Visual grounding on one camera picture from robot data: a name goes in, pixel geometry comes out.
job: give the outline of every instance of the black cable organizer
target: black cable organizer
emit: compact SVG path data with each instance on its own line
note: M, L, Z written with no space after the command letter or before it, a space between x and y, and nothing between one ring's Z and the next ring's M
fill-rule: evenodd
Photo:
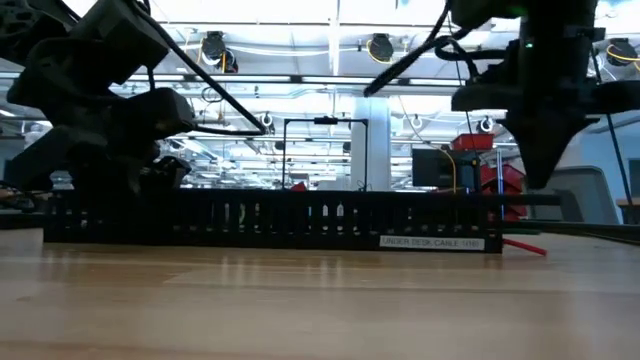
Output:
M501 205L546 195L180 189L144 204L74 191L50 200L45 241L234 248L501 253Z

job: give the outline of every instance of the red wire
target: red wire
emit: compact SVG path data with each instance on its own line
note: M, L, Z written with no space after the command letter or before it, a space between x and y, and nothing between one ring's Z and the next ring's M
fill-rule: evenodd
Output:
M532 253L536 253L538 255L547 256L547 250L539 248L537 246L533 246L533 245L529 245L529 244L525 244L519 241L514 241L509 239L504 239L503 241L505 245L511 245L513 247L517 247L522 250L531 251Z

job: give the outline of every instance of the ceiling light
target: ceiling light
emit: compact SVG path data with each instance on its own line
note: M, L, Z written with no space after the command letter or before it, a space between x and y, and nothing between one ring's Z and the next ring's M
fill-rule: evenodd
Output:
M212 76L213 80L220 83L274 83L274 82L282 82L282 83L290 83L290 76L261 76L261 75L216 75Z
M184 76L182 75L170 75L170 74L155 74L154 79L156 81L182 81ZM129 81L149 81L149 77L146 74L134 74L131 75Z
M207 178L207 179L219 179L220 178L220 175L215 174L215 173L199 172L198 175L202 176L203 178Z
M391 140L392 144L422 144L420 140Z
M389 40L389 34L373 34L373 38L367 41L367 51L376 62L390 64L393 58L393 45Z
M348 143L351 142L350 138L313 138L313 142L325 142L325 143Z
M337 77L337 76L304 76L303 83L308 84L369 84L373 78Z
M423 86L462 86L459 80L449 79L411 79L409 80L411 85L423 85Z
M5 72L0 72L0 79L2 80L10 80L10 79L17 79L18 76L20 76L20 73L17 71L5 71Z
M638 52L629 39L616 38L609 40L611 45L607 47L607 62L613 66L623 67L637 61Z
M8 117L16 117L17 115L12 113L12 112L8 112L7 110L2 110L0 109L0 114L4 115L4 116L8 116Z

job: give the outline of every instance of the yellow wire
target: yellow wire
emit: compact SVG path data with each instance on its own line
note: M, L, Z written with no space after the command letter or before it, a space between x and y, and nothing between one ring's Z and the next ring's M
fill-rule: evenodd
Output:
M409 126L411 126L411 128L413 129L413 132L416 133L416 136L420 139L420 141L424 142L424 140L422 140L422 137L420 136L420 134L418 134L418 131L416 130L415 127L413 127L413 124L411 123L411 119L409 119L409 115L407 114L407 110L404 107L404 102L402 101L402 97L398 96L398 100L400 100L400 106L402 106L402 111L404 112L404 116L407 118L407 120L409 120ZM458 181L457 181L457 174L456 174L456 162L455 160L453 160L453 157L446 151L437 148L435 146L429 145L431 146L432 149L436 149L438 151L440 151L441 153L443 153L447 158L449 158L449 161L451 161L451 172L453 173L453 186L451 187L453 189L453 193L455 194L457 192L458 189Z
M620 55L616 55L614 53L611 52L611 48L615 47L615 45L609 45L609 47L607 47L607 54L611 55L612 57L619 59L619 60L624 60L624 61L640 61L640 58L628 58L628 57L624 57L624 56L620 56Z
M204 44L204 38L200 40L200 49L198 49L198 60L196 64L200 65L200 60L202 60L202 45Z
M613 45L613 44L609 45L607 47L607 54L608 55L610 55L611 57L616 58L618 60L633 61L633 66L635 66L636 69L638 71L640 71L640 65L638 65L638 61L640 61L640 58L628 58L628 57L625 57L625 56L620 56L620 55L614 54L614 53L611 52L611 48L613 48L613 47L615 47L615 45Z
M189 49L189 40L191 40L191 32L187 35L187 39L184 42L184 51L186 52Z
M377 62L379 64L391 65L391 60L389 60L389 61L380 61L380 60L376 59L373 56L373 54L371 54L371 40L367 41L367 53L373 59L373 61L375 61L375 62Z

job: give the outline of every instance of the white column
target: white column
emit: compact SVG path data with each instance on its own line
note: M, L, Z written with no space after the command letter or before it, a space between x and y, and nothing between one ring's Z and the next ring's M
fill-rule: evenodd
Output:
M351 190L364 186L365 135L368 140L367 191L391 188L391 112L388 98L356 98L354 119L368 119L369 127L351 124Z

